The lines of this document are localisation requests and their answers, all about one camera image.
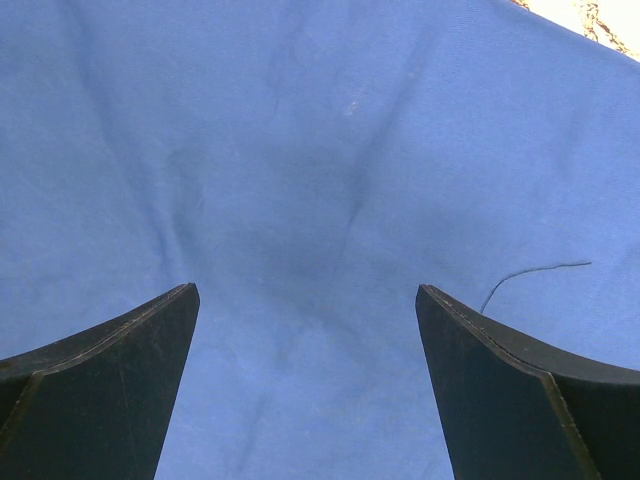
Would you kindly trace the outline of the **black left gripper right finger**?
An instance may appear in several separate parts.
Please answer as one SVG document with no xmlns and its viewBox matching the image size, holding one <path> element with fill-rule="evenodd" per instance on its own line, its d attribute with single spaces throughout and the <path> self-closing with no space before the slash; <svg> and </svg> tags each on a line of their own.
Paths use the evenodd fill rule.
<svg viewBox="0 0 640 480">
<path fill-rule="evenodd" d="M 431 285 L 416 314 L 455 478 L 638 478 L 638 371 L 551 346 Z"/>
</svg>

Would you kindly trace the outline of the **blue surgical drape cloth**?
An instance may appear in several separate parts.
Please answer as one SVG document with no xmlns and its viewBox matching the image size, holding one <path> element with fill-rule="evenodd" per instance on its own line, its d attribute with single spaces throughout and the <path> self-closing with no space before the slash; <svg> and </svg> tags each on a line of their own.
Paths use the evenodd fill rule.
<svg viewBox="0 0 640 480">
<path fill-rule="evenodd" d="M 186 282 L 162 479 L 448 479 L 431 284 L 639 365 L 639 66 L 508 1 L 5 1 L 1 354 Z"/>
</svg>

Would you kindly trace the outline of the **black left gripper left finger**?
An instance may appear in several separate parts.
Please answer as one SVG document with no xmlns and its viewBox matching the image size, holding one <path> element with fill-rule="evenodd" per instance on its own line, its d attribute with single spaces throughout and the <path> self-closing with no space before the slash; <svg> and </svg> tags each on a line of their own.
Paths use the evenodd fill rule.
<svg viewBox="0 0 640 480">
<path fill-rule="evenodd" d="M 182 284 L 2 360 L 2 478 L 154 478 L 199 306 Z"/>
</svg>

